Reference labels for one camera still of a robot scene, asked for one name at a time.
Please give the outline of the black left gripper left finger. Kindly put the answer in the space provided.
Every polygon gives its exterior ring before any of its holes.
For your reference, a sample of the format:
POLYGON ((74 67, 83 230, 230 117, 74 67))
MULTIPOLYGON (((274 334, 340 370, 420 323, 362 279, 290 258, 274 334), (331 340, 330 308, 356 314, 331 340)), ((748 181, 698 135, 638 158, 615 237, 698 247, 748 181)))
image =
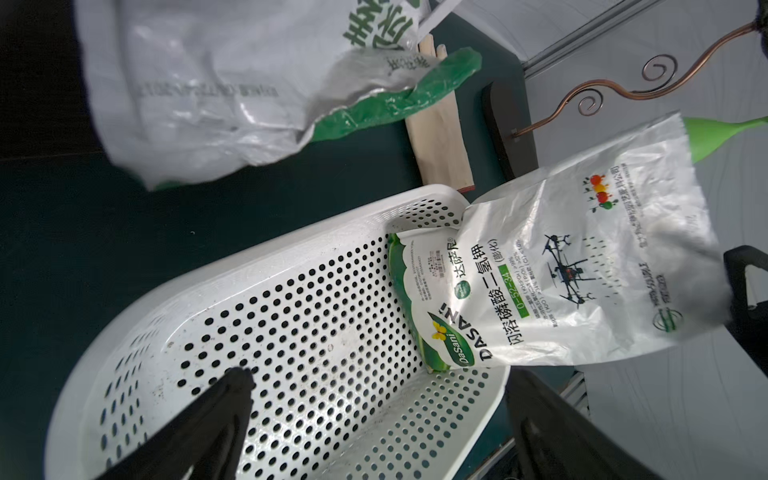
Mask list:
POLYGON ((248 431, 250 371, 229 370, 103 479, 234 479, 248 431))

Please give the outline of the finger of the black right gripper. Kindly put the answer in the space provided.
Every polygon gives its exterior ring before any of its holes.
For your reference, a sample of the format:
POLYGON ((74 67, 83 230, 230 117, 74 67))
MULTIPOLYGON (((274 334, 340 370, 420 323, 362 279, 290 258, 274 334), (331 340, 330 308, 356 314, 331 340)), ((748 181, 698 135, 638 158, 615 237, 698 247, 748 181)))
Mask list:
POLYGON ((724 265, 732 291, 731 321, 726 328, 764 375, 767 375, 767 301, 748 301, 748 267, 767 271, 767 254, 742 245, 724 253, 724 265))

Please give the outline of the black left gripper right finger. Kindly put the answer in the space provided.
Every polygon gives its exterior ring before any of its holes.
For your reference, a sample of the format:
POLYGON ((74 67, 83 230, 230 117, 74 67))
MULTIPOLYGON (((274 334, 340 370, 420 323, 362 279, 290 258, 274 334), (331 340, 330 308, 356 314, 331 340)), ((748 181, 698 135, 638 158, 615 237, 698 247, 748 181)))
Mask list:
POLYGON ((512 431, 525 479, 657 479, 534 373, 510 370, 512 431))

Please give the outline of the white green fertilizer bag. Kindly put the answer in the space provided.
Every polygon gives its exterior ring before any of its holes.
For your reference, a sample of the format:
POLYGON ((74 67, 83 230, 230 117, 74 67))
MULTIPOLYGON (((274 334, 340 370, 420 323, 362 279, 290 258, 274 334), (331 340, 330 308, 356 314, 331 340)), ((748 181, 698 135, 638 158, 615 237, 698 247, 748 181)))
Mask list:
POLYGON ((393 235, 388 258, 437 372, 634 358, 719 327, 732 299, 677 113, 393 235))

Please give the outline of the white perforated plastic basket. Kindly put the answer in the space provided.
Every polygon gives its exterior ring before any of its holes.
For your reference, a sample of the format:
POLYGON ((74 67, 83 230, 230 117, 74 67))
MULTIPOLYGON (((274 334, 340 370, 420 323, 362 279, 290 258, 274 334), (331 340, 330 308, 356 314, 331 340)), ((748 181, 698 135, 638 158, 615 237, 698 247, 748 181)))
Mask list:
POLYGON ((505 368, 431 373, 388 269, 388 238, 456 226, 427 186, 183 275, 81 356, 48 428, 49 479, 127 459, 228 369, 254 381, 241 479, 450 479, 503 398, 505 368))

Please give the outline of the dark green soil bag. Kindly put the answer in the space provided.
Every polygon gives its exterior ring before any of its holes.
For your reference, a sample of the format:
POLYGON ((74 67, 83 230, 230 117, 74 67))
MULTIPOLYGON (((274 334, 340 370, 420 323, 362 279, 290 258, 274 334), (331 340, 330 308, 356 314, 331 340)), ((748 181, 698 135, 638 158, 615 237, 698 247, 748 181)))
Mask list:
POLYGON ((481 55, 416 50, 418 1, 79 1, 111 163, 150 190, 278 162, 424 110, 481 55))

